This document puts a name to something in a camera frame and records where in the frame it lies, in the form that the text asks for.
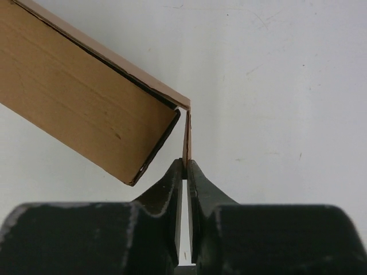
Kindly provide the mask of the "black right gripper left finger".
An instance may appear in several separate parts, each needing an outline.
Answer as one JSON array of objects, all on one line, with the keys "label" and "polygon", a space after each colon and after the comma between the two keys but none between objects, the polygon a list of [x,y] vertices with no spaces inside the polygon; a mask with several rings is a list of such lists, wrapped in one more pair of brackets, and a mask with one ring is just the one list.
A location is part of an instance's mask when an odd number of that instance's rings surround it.
[{"label": "black right gripper left finger", "polygon": [[178,265],[181,159],[130,202],[17,206],[1,226],[2,274],[173,274]]}]

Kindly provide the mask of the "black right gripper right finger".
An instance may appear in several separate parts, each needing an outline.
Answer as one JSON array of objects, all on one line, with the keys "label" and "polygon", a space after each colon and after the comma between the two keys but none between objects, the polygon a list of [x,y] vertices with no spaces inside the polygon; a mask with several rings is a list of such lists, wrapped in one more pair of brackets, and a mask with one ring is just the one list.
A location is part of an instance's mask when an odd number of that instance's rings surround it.
[{"label": "black right gripper right finger", "polygon": [[190,246],[198,274],[365,274],[366,250],[332,205],[244,205],[191,160]]}]

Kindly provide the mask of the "brown cardboard box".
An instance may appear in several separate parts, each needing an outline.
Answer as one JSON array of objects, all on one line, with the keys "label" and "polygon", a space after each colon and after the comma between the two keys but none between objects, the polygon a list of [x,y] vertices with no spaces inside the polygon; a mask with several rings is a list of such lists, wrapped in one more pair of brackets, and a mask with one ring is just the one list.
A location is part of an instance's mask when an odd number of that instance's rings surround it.
[{"label": "brown cardboard box", "polygon": [[34,1],[1,2],[1,103],[130,186],[191,110]]}]

